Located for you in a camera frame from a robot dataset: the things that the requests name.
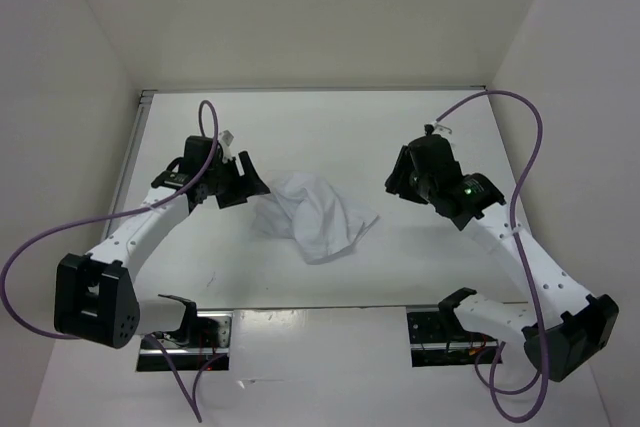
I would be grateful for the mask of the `white skirt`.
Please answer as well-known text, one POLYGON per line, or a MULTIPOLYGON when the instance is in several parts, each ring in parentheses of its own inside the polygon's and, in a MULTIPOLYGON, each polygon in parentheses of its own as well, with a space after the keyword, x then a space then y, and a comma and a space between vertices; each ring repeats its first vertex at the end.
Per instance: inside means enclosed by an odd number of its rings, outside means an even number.
POLYGON ((305 263, 319 265, 353 252, 379 215, 325 178, 281 171, 258 198, 253 229, 270 239, 290 240, 305 263))

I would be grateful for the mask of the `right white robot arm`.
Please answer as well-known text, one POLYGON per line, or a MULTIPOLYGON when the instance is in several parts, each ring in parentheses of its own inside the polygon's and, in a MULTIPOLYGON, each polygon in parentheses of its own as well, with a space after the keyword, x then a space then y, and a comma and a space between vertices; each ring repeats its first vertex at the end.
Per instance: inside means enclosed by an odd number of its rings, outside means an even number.
POLYGON ((503 193, 483 174, 465 174, 449 141, 429 134, 403 146, 385 182, 392 195, 422 205, 472 239, 500 266, 530 305, 523 310, 461 288, 438 307, 438 327, 450 340, 485 333, 524 352, 561 382, 608 343, 619 307, 572 279, 518 221, 503 193))

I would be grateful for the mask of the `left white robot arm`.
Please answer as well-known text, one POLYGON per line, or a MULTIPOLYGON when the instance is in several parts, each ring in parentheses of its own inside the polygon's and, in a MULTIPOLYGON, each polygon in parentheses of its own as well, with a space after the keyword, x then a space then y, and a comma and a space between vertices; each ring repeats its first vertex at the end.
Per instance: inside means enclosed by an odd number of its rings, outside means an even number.
POLYGON ((183 155, 152 182, 142 213, 128 218, 86 254, 68 254, 60 261, 57 332, 116 349, 136 335, 157 332, 180 347, 197 339, 195 302, 168 294, 141 301, 134 281, 165 237, 207 198, 215 198, 224 209, 268 194, 249 154, 230 154, 231 139, 229 132, 217 139, 188 137, 183 155))

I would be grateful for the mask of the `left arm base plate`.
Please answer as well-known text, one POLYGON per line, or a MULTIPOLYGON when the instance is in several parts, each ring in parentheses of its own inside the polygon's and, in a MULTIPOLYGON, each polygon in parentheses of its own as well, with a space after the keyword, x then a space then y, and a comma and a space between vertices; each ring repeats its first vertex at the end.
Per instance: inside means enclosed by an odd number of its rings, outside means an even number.
POLYGON ((154 332, 153 341, 140 342, 136 371, 140 373, 168 372, 165 350, 176 370, 196 373, 228 371, 230 365, 232 311, 199 310, 198 324, 188 340, 175 340, 166 332, 154 332))

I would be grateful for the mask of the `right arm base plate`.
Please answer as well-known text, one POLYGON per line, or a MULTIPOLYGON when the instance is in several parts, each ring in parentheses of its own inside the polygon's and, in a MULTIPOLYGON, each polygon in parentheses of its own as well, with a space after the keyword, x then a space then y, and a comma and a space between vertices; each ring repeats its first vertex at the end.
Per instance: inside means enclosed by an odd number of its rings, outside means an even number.
POLYGON ((485 334, 448 333, 439 312, 433 308, 406 312, 410 357, 413 368, 490 364, 498 342, 485 334))

